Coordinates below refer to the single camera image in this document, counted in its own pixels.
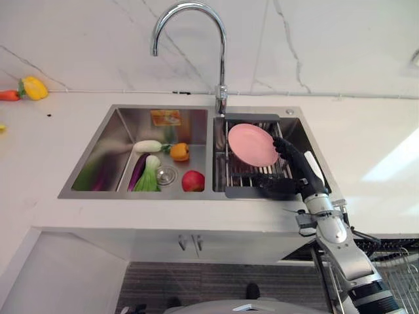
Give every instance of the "apple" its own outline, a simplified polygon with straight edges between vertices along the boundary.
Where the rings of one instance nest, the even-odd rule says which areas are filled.
[[[182,189],[185,192],[202,192],[205,187],[205,176],[194,170],[186,172],[182,177]]]

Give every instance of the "orange bell pepper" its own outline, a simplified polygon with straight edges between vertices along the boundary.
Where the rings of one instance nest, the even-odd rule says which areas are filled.
[[[170,157],[175,162],[186,162],[189,160],[189,146],[186,143],[178,143],[171,147]]]

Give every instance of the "sink drain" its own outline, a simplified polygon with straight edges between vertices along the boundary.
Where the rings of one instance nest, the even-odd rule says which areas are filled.
[[[170,166],[162,166],[157,168],[157,183],[161,186],[172,184],[177,178],[177,171]]]

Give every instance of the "yellow bell pepper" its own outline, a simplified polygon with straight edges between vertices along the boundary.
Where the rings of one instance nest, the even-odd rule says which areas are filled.
[[[186,162],[189,160],[189,146],[186,143],[178,143],[171,147],[170,157],[175,162]]]
[[[19,82],[19,92],[26,94],[32,100],[40,100],[48,96],[44,83],[36,77],[25,77]]]

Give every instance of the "faucet spout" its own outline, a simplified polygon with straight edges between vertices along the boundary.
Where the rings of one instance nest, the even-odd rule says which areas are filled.
[[[216,106],[219,114],[225,114],[227,106],[227,86],[225,85],[225,51],[226,51],[226,31],[223,22],[218,14],[205,3],[199,1],[182,1],[172,7],[168,8],[157,20],[153,33],[151,35],[151,50],[152,56],[158,56],[158,38],[166,25],[167,21],[172,16],[184,10],[197,10],[208,15],[217,25],[221,38],[221,53],[220,53],[220,77],[219,84],[215,87],[215,97],[217,100]]]

